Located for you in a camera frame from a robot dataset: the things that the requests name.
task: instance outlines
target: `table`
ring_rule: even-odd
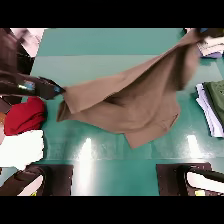
[[[58,84],[74,85],[112,75],[172,47],[180,28],[48,29],[31,72]],[[45,158],[39,163],[73,164],[72,195],[158,195],[155,164],[211,162],[224,172],[224,140],[212,138],[194,86],[224,77],[221,60],[202,59],[194,78],[177,100],[182,112],[162,138],[131,150],[123,135],[79,121],[57,123],[62,97],[47,101]]]

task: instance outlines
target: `dark green garment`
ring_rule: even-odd
[[[204,89],[209,104],[224,126],[224,80],[219,82],[205,82]]]

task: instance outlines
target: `pile of cloth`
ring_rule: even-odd
[[[27,102],[11,107],[4,120],[0,167],[24,170],[43,158],[43,131],[40,129],[45,118],[45,104],[39,97],[29,97]]]
[[[184,29],[188,33],[193,28]],[[203,43],[198,43],[197,45],[201,57],[221,58],[224,51],[224,37],[207,37],[204,39]]]
[[[224,137],[224,80],[196,85],[196,101],[204,111],[211,136]]]

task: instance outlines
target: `red cloth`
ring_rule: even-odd
[[[29,97],[27,102],[13,105],[5,118],[5,135],[40,129],[45,120],[44,112],[45,104],[39,97]]]

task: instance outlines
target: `brown towel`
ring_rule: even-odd
[[[57,121],[79,120],[124,133],[136,148],[165,135],[180,107],[176,91],[185,87],[198,64],[195,29],[167,52],[119,74],[66,87]]]

